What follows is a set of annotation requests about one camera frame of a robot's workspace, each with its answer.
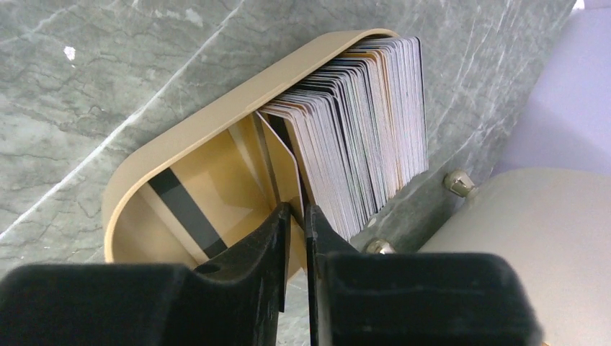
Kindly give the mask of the gold credit card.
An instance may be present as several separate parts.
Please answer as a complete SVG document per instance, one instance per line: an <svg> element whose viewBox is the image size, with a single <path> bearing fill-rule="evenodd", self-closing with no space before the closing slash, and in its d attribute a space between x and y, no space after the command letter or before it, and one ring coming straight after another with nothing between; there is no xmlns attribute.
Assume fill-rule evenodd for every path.
<svg viewBox="0 0 611 346"><path fill-rule="evenodd" d="M291 278L306 266L304 208L298 164L289 148L260 112L254 113L254 127L264 173L267 175L265 182L269 190L269 201L272 206L281 202L289 203L292 210L288 260L288 276Z"/></svg>

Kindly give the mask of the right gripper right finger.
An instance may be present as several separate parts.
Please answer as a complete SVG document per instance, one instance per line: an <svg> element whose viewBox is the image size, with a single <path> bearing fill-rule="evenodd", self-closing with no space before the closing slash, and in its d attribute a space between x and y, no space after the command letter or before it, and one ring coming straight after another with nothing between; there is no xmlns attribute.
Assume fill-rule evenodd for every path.
<svg viewBox="0 0 611 346"><path fill-rule="evenodd" d="M305 212L312 345L541 345L519 276L487 253L365 254Z"/></svg>

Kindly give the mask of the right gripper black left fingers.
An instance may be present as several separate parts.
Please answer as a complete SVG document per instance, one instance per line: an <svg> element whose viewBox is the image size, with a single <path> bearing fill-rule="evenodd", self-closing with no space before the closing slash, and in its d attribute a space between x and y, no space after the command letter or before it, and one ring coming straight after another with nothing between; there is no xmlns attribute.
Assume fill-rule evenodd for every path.
<svg viewBox="0 0 611 346"><path fill-rule="evenodd" d="M206 263L25 265L1 280L3 345L274 345L291 208Z"/></svg>

